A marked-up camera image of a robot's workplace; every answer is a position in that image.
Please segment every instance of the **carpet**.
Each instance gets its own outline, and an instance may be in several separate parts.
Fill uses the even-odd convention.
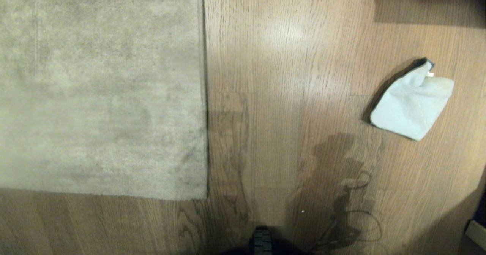
[[[0,187],[205,198],[201,0],[0,0]]]

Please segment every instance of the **white cloth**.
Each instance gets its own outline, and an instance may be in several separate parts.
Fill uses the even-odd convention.
[[[434,125],[452,95],[454,81],[432,77],[434,64],[424,64],[396,80],[371,113],[371,123],[420,141]]]

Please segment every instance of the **wood grain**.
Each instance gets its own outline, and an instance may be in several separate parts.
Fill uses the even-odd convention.
[[[331,254],[455,254],[486,180],[483,12],[475,0],[205,0],[209,198],[1,190],[0,253],[212,254],[269,225]],[[366,123],[381,86],[422,56],[455,80],[429,134]]]

